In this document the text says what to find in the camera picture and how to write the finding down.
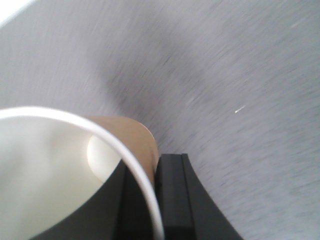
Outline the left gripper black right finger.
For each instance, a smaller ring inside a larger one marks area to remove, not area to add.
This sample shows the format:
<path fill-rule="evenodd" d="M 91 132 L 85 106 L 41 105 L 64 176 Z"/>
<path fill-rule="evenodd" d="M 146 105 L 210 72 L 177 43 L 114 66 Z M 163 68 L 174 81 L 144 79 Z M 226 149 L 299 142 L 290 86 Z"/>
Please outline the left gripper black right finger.
<path fill-rule="evenodd" d="M 186 153 L 161 155 L 155 191 L 165 239 L 242 239 L 201 184 Z"/>

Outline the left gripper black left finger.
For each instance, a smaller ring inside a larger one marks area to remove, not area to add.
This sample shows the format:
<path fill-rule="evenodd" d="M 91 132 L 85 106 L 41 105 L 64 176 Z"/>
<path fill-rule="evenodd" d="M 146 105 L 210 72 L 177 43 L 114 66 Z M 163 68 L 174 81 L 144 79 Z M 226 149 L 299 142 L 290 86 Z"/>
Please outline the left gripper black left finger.
<path fill-rule="evenodd" d="M 142 191 L 120 162 L 102 187 L 80 208 L 35 240 L 151 240 L 153 230 Z"/>

